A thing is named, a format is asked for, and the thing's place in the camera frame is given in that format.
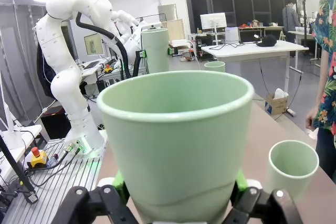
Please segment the person's left hand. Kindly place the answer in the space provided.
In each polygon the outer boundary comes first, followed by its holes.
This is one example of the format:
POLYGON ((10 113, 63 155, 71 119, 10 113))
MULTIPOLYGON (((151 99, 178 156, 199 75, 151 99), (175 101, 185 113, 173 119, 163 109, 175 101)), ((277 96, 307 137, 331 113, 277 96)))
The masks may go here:
POLYGON ((313 122, 316 118, 316 115, 317 115, 317 112, 318 112, 318 107, 315 106, 314 108, 312 108, 309 113, 307 114, 306 116, 306 128, 311 130, 312 132, 316 129, 314 126, 313 126, 313 122))

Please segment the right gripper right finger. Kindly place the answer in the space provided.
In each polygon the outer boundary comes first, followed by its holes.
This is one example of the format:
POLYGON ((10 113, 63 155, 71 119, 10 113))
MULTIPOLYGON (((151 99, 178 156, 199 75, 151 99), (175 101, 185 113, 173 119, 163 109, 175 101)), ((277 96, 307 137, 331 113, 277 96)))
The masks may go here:
POLYGON ((290 194, 284 189, 271 193, 248 186, 243 172, 238 172, 230 197, 232 209, 223 223, 248 223, 250 218, 262 223, 302 223, 299 211, 290 194))

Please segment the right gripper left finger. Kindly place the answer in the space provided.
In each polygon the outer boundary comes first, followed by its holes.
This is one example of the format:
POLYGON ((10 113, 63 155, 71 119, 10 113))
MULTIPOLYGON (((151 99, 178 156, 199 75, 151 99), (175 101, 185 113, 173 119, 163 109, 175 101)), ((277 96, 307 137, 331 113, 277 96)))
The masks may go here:
POLYGON ((69 189, 52 223, 93 223, 98 216, 110 223, 137 223, 127 207, 129 193, 125 183, 114 187, 103 185, 92 191, 81 186, 69 189))

